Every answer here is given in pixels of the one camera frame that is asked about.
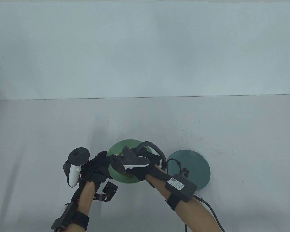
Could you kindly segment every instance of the cable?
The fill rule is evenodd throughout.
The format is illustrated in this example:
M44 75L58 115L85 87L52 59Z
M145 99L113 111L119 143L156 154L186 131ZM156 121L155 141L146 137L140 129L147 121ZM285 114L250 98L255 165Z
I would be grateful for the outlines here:
M168 168L168 163L169 163L170 160L175 160L177 162L177 164L179 166L179 174L182 176L183 170L181 169L181 163L177 159L173 159L173 158L168 159L167 162L166 162L166 167Z
M162 164L161 164L161 169L162 170L165 170L167 169L167 163L166 163L166 158L165 158L165 155L164 153L162 152L162 150L160 150L160 148L158 148L155 144L153 144L152 142L149 142L149 141L145 141L145 142L142 142L140 143L135 149L135 151L137 153L139 153L139 151L143 148L143 147L150 147L152 149L154 149L158 154L159 156L161 157L162 159Z
M135 148L135 151L138 153L143 147L150 147L152 149L154 149L158 154L159 156L161 157L162 159L162 164L161 164L161 169L162 170L165 170L166 169L166 173L168 174L168 163L170 160L174 160L177 162L178 166L179 166L179 174L182 175L182 169L181 169L181 164L180 162L177 160L177 159L169 159L168 161L166 161L166 158L165 158L165 155L164 153L162 152L162 150L160 150L160 148L158 148L155 144L153 144L152 142L148 142L148 141L145 141L145 142L142 142L141 144L139 144L136 148ZM222 230L222 232L225 232L225 230L222 228L213 208L201 197L199 196L196 196L196 195L193 195L194 198L196 198L197 200L203 202L204 204L207 205L207 207L211 210L211 212L213 213L214 215L214 218L218 224L218 226L220 227L220 229Z
M208 203L207 203L203 198L201 198L200 196L193 195L193 197L196 198L197 200L203 202L204 204L206 204L206 206L207 206L207 207L211 210L211 212L213 213L214 218L215 218L217 224L219 225L221 231L222 231L222 232L225 232L225 230L222 228L222 226L221 226L221 224L220 224L220 222L219 222L219 220L218 220L218 218L217 218L217 216L216 216L216 214L215 214L213 208L212 208L212 207L211 207L211 206L210 206L210 205L209 205L209 204L208 204Z

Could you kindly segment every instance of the white backdrop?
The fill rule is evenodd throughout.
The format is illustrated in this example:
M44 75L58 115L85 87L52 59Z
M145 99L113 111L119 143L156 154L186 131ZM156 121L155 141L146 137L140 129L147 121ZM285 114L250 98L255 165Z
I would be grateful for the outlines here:
M290 3L0 3L0 99L290 94Z

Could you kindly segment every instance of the wrist strap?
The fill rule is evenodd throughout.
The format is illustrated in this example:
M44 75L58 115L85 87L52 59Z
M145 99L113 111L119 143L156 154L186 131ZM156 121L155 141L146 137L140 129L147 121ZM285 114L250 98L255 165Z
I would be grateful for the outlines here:
M76 211L72 217L72 220L70 223L74 223L76 225L79 225L87 230L88 223L89 223L89 217L82 212Z
M168 198L168 200L165 200L165 202L171 207L173 211L175 211L175 208L180 202L180 199L171 193L170 197Z

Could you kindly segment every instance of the green round plate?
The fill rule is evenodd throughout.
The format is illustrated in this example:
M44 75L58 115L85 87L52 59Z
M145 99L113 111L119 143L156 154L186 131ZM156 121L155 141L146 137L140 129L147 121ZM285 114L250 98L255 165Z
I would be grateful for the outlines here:
M122 140L115 145L113 145L109 151L107 152L106 156L111 156L112 154L121 154L122 150L125 146L128 146L130 148L135 148L137 147L141 141L135 140L135 139L126 139ZM151 149L149 147L146 147L146 149L152 153ZM109 166L109 173L111 177L114 178L114 180L125 183L125 184L133 184L139 182L139 180L134 176L134 175L128 175L126 173L121 174L117 171L115 171L112 166Z
M179 150L170 155L169 159L177 159L181 163L181 168L189 170L189 181L194 183L198 190L203 189L210 179L210 167L206 159L199 153L191 150ZM173 176L179 174L179 166L176 161L171 160L168 163L168 174Z

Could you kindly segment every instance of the skin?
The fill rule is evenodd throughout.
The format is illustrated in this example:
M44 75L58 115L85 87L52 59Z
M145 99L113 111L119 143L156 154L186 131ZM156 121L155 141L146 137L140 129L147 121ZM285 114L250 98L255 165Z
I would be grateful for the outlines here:
M161 195L168 199L171 192L165 189L165 181L156 179L147 174L146 179L151 182ZM85 187L78 200L78 211L88 215L92 204L92 198L95 193L95 186L93 182L86 182ZM193 232L221 232L218 224L208 210L195 198L191 198L189 202L180 201L175 208L175 212L180 219ZM70 224L65 232L84 232L85 229L76 225Z

